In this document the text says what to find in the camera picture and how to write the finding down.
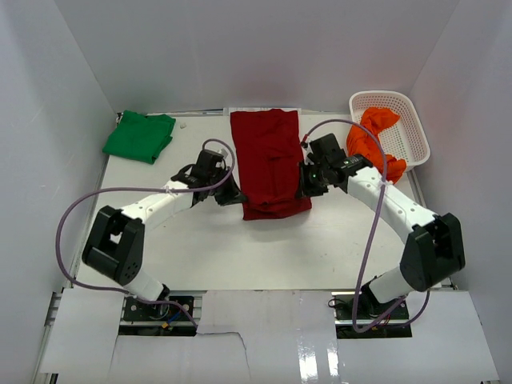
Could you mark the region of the red t-shirt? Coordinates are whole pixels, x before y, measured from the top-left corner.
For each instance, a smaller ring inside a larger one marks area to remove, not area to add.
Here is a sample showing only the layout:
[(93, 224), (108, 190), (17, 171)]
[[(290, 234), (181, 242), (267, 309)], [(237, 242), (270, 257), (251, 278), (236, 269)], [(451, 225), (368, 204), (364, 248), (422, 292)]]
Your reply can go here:
[(296, 110), (236, 111), (230, 114), (245, 221), (281, 219), (312, 208), (296, 196), (303, 160)]

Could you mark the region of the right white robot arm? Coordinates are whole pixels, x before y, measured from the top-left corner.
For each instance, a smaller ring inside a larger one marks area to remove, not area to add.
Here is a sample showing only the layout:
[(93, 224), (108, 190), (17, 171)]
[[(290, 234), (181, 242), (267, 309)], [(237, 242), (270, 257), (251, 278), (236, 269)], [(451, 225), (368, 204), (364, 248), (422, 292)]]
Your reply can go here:
[(384, 184), (370, 160), (360, 154), (346, 155), (333, 134), (302, 147), (309, 152), (299, 164), (300, 198), (339, 188), (377, 213), (404, 245), (395, 268), (362, 285), (359, 297), (351, 302), (356, 311), (381, 318), (396, 299), (413, 291), (425, 292), (465, 267), (462, 227), (453, 214), (436, 214), (397, 187)]

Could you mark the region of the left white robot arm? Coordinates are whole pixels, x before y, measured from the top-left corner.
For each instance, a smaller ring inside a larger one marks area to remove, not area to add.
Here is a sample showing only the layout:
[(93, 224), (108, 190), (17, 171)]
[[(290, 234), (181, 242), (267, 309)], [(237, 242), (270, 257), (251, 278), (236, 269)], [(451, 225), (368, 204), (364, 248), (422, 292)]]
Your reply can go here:
[(168, 289), (143, 269), (146, 232), (210, 196), (220, 206), (244, 202), (246, 197), (232, 171), (225, 151), (203, 149), (196, 163), (181, 168), (150, 195), (121, 208), (102, 207), (90, 230), (82, 262), (141, 299), (141, 308), (150, 318), (164, 317), (169, 309)]

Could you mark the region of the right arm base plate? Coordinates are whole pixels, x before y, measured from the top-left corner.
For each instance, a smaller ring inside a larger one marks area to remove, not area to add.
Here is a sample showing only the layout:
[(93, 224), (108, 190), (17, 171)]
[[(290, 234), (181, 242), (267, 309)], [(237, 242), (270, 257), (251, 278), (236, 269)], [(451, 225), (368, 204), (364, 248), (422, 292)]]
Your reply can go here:
[[(365, 333), (358, 333), (352, 326), (352, 307), (354, 295), (349, 293), (334, 294), (327, 302), (334, 311), (334, 323), (338, 340), (357, 339), (384, 339), (384, 338), (411, 338), (412, 330), (406, 322), (410, 320), (410, 313), (405, 302), (390, 312), (379, 324), (373, 326)], [(368, 299), (360, 294), (357, 309), (357, 324), (367, 326), (388, 310), (393, 301), (374, 306)]]

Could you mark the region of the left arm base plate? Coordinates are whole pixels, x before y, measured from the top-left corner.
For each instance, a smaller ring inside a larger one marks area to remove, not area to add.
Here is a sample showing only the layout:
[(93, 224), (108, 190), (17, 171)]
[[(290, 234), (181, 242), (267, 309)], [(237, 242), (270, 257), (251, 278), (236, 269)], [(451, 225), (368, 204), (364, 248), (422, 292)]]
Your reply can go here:
[(183, 310), (173, 305), (144, 304), (127, 298), (118, 328), (121, 336), (193, 337), (196, 328)]

